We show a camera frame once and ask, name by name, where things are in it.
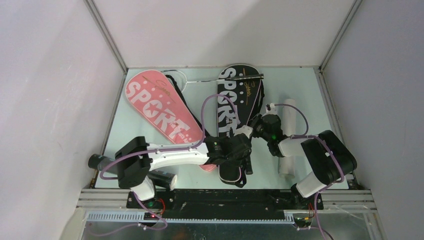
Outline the black shuttlecock tube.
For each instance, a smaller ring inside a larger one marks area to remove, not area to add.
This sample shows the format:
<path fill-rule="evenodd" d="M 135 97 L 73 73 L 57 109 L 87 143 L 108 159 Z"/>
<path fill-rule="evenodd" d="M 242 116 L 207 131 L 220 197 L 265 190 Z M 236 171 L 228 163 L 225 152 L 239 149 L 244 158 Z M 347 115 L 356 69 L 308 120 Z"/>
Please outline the black shuttlecock tube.
<path fill-rule="evenodd" d="M 174 190 L 177 175 L 160 170 L 151 171 L 149 167 L 147 160 L 135 156 L 115 164 L 106 172 L 117 175 L 118 186 L 122 189 L 135 187 L 149 178 L 155 186 Z"/>

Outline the black racket cover bag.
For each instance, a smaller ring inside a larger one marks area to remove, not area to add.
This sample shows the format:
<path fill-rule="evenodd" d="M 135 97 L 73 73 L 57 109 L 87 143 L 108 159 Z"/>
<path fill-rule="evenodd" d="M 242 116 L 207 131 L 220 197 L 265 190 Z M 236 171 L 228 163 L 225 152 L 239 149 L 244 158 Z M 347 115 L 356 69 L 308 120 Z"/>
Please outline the black racket cover bag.
<path fill-rule="evenodd" d="M 224 68 L 218 75 L 218 79 L 258 74 L 260 72 L 254 66 L 233 64 Z M 247 125 L 249 120 L 260 112 L 265 96 L 262 79 L 219 81 L 217 84 L 217 93 L 230 98 L 231 102 L 237 108 L 237 114 L 240 120 L 240 123 L 236 124 L 236 115 L 232 110 L 231 104 L 227 99 L 218 97 L 216 100 L 216 114 L 217 134 L 219 137 L 232 137 L 236 127 Z M 244 164 L 242 166 L 234 166 L 230 163 L 219 165 L 218 175 L 223 183 L 234 185 L 238 188 L 243 188 L 247 183 Z"/>

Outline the white shuttlecock tube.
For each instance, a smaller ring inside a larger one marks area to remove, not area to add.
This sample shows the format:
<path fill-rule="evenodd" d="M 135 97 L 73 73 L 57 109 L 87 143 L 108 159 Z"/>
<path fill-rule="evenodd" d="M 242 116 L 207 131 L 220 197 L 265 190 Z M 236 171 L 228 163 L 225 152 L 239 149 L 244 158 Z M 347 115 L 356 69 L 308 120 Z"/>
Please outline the white shuttlecock tube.
<path fill-rule="evenodd" d="M 296 132 L 296 101 L 294 99 L 286 99 L 282 106 L 282 131 L 287 136 L 285 141 L 290 140 L 290 136 Z M 295 157 L 284 156 L 278 159 L 278 174 L 281 178 L 295 178 Z"/>

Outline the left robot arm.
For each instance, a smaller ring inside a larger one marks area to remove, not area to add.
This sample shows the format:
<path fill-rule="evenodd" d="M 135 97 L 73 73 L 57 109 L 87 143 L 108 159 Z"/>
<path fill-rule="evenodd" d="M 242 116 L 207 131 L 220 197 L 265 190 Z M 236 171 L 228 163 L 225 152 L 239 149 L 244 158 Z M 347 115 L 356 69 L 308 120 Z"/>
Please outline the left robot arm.
<path fill-rule="evenodd" d="M 145 208 L 153 208 L 158 202 L 153 182 L 148 173 L 163 167 L 179 165 L 232 164 L 240 166 L 251 155 L 251 138 L 244 133 L 233 137 L 206 137 L 201 143 L 163 145 L 123 155 L 114 161 L 117 181 L 121 189 L 130 189 Z"/>

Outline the white black racket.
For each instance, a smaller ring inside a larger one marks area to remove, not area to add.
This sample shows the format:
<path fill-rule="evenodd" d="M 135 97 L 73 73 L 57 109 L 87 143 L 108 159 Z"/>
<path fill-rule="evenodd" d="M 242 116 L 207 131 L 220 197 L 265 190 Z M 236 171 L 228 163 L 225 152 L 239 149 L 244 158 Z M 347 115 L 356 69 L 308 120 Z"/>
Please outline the white black racket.
<path fill-rule="evenodd" d="M 252 167 L 252 161 L 250 156 L 247 156 L 244 160 L 244 172 L 246 175 L 253 174 L 253 167 Z"/>

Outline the pink racket cover bag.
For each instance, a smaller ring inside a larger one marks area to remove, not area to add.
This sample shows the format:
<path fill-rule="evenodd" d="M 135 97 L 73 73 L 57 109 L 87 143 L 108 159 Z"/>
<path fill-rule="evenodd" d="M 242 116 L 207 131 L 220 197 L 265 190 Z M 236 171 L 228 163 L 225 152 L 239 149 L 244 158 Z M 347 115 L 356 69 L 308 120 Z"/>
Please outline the pink racket cover bag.
<path fill-rule="evenodd" d="M 201 127 L 162 72 L 145 70 L 138 73 L 128 81 L 124 94 L 135 110 L 171 142 L 170 145 L 202 143 Z M 150 144 L 149 149 L 161 146 L 166 145 Z M 205 171 L 215 168 L 212 164 L 200 167 Z"/>

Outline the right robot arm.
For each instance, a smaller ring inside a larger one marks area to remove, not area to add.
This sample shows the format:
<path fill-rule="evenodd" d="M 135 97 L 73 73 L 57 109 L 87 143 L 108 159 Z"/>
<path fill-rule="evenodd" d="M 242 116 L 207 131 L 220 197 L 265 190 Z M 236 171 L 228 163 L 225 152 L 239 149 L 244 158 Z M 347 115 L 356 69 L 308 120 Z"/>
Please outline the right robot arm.
<path fill-rule="evenodd" d="M 320 190 L 344 181 L 345 175 L 357 168 L 357 160 L 331 130 L 318 135 L 285 135 L 282 121 L 276 114 L 257 114 L 248 122 L 254 138 L 266 141 L 274 157 L 305 157 L 312 171 L 291 187 L 291 204 L 304 209 L 311 196 Z"/>

